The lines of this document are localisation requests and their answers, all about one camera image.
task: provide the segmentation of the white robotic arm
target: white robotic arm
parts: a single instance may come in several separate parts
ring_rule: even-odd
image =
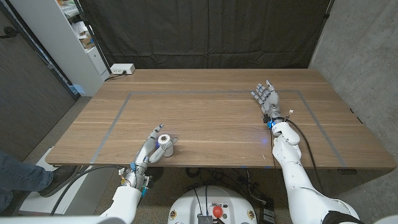
[[[300,137],[285,122],[288,117],[281,117],[278,95],[268,80],[267,86],[268,89],[258,84],[256,91],[259,95],[254,92],[252,95],[261,105],[264,122],[267,121],[273,135],[277,136],[272,154],[282,167],[293,223],[362,223],[350,205],[328,198],[313,187],[300,161]]]
[[[113,195],[112,205],[101,214],[101,217],[117,217],[125,223],[131,223],[136,216],[137,206],[142,195],[145,194],[150,177],[145,175],[149,164],[156,163],[164,155],[166,150],[177,142],[177,138],[171,139],[165,144],[156,147],[156,135],[163,128],[163,124],[156,127],[146,142],[138,151],[131,169],[126,170],[126,177],[122,180],[122,186],[118,187]],[[124,168],[119,170],[119,175],[123,175]]]

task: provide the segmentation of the red button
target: red button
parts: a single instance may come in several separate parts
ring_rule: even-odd
[[[213,208],[213,215],[216,218],[221,218],[223,216],[223,209],[220,206],[215,206]]]

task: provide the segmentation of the grey wall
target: grey wall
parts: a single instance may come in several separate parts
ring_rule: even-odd
[[[335,1],[309,68],[398,161],[398,1]],[[365,223],[398,214],[398,169],[322,176],[328,195],[350,203]]]

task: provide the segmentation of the wooden table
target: wooden table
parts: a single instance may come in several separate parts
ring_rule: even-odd
[[[160,123],[178,137],[153,166],[280,167],[251,96],[269,79],[282,114],[306,135],[317,167],[392,169],[391,155],[316,70],[136,70],[106,82],[47,156],[50,164],[129,164]],[[312,168],[303,138],[302,163]]]

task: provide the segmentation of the dark curtain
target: dark curtain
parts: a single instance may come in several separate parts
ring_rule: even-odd
[[[329,0],[80,3],[110,65],[307,68]]]

